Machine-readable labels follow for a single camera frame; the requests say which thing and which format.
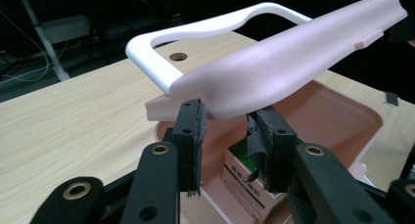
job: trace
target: metal stand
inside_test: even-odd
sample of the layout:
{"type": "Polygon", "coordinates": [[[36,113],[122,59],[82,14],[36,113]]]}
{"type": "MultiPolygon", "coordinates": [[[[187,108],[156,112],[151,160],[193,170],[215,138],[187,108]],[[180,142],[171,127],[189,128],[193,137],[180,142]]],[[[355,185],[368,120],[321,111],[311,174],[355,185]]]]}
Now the metal stand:
{"type": "Polygon", "coordinates": [[[50,41],[46,37],[45,31],[40,24],[39,20],[37,19],[37,16],[34,14],[33,9],[30,6],[30,3],[28,0],[21,0],[28,15],[30,16],[31,23],[33,24],[34,28],[36,29],[37,34],[40,37],[40,40],[43,43],[43,46],[46,49],[46,52],[48,53],[49,57],[52,60],[52,63],[54,64],[53,70],[58,76],[60,81],[68,80],[70,79],[70,76],[68,73],[64,70],[63,66],[61,65],[61,62],[58,59],[58,56],[55,53],[55,50],[53,49],[50,41]]]}

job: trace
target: white plastic part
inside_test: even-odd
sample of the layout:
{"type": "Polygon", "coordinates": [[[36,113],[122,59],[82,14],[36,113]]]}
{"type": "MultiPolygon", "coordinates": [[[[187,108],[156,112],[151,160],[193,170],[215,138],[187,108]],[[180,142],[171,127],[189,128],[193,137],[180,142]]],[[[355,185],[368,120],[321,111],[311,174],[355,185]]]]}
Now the white plastic part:
{"type": "Polygon", "coordinates": [[[209,37],[232,31],[244,25],[251,18],[265,13],[284,17],[296,24],[311,20],[309,17],[283,6],[260,3],[212,19],[136,36],[128,42],[125,53],[165,94],[169,95],[171,83],[182,73],[163,59],[153,47],[169,41],[209,37]]]}
{"type": "Polygon", "coordinates": [[[290,96],[350,53],[376,41],[406,16],[399,0],[361,0],[314,20],[265,3],[241,14],[137,36],[128,43],[126,53],[166,93],[146,103],[149,120],[174,120],[181,104],[195,98],[205,102],[208,118],[229,118],[290,96]],[[147,49],[166,41],[219,34],[239,27],[254,14],[269,13],[271,8],[279,8],[280,15],[294,15],[284,14],[300,25],[184,75],[147,49]],[[193,36],[189,30],[196,30],[193,36]]]}

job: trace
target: dark background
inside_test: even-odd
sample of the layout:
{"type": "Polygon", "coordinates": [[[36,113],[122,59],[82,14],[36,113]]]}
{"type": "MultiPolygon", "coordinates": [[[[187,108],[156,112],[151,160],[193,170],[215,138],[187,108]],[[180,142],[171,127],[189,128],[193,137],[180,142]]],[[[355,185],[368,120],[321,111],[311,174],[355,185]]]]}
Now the dark background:
{"type": "MultiPolygon", "coordinates": [[[[85,10],[85,0],[31,0],[42,21],[76,15],[85,10]]],[[[275,2],[311,18],[340,9],[357,0],[182,0],[183,22],[195,22],[242,9],[260,2],[275,2]]],[[[0,48],[16,56],[37,52],[31,42],[21,36],[3,18],[6,15],[30,37],[37,39],[20,0],[0,0],[0,48]]],[[[260,40],[292,24],[275,16],[262,15],[236,30],[260,40]]],[[[415,103],[413,68],[415,48],[406,42],[390,42],[386,35],[366,49],[357,51],[331,67],[331,70],[381,91],[394,92],[403,100],[415,103]]]]}

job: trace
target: white handle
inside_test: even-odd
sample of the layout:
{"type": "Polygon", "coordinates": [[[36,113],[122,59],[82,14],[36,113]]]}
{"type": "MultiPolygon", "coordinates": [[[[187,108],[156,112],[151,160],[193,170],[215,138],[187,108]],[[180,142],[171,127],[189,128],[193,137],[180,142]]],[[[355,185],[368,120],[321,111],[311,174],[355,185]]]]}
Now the white handle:
{"type": "Polygon", "coordinates": [[[281,5],[260,3],[212,19],[138,35],[128,42],[125,53],[166,95],[169,95],[171,83],[183,73],[161,57],[153,47],[175,40],[222,34],[241,27],[245,22],[260,14],[275,14],[296,24],[311,20],[281,5]]]}

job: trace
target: cardboard box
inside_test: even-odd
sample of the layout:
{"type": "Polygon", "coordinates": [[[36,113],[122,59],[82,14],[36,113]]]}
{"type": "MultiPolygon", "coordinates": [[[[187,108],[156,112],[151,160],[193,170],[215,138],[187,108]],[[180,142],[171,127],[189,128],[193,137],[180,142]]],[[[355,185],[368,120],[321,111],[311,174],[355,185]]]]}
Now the cardboard box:
{"type": "Polygon", "coordinates": [[[244,181],[255,170],[253,162],[246,158],[246,142],[242,140],[226,150],[222,181],[254,220],[262,224],[285,194],[268,193],[259,178],[251,183],[244,181]]]}

